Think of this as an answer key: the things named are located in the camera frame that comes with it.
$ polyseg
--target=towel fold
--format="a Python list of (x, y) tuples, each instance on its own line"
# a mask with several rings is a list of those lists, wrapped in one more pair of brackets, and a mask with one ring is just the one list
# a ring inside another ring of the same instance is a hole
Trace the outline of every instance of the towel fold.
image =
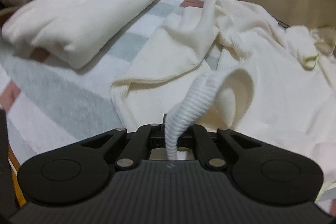
[(80, 68), (153, 1), (33, 0), (4, 24), (2, 35), (17, 47), (43, 47)]
[[(328, 80), (336, 75), (333, 56), (302, 66), (315, 42), (305, 27), (282, 30), (261, 6), (205, 0), (203, 9), (166, 18), (111, 85), (111, 98), (129, 130), (168, 112), (170, 159), (194, 122), (210, 131), (229, 127), (315, 160), (323, 193), (336, 180), (335, 81)], [(213, 43), (223, 47), (216, 71), (204, 60)]]
[(321, 54), (329, 57), (336, 44), (333, 27), (308, 30), (305, 26), (292, 26), (285, 32), (285, 48), (307, 70), (312, 70)]

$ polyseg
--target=white fabric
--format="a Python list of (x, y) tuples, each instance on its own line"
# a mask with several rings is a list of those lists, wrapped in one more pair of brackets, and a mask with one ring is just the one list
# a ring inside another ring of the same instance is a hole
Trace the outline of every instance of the white fabric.
[(319, 52), (314, 45), (305, 26), (294, 26), (287, 30), (288, 52), (296, 58), (305, 68), (313, 69), (317, 63)]
[(44, 47), (74, 68), (89, 62), (154, 0), (34, 0), (3, 26), (3, 37)]
[[(128, 130), (160, 123), (172, 109), (165, 123), (171, 158), (177, 135), (193, 122), (211, 131), (229, 127), (315, 160), (324, 192), (336, 178), (336, 67), (333, 56), (323, 56), (304, 69), (289, 45), (309, 52), (292, 45), (305, 35), (304, 28), (282, 30), (258, 5), (205, 0), (203, 9), (167, 17), (110, 94)], [(214, 42), (223, 47), (211, 71), (204, 56)]]

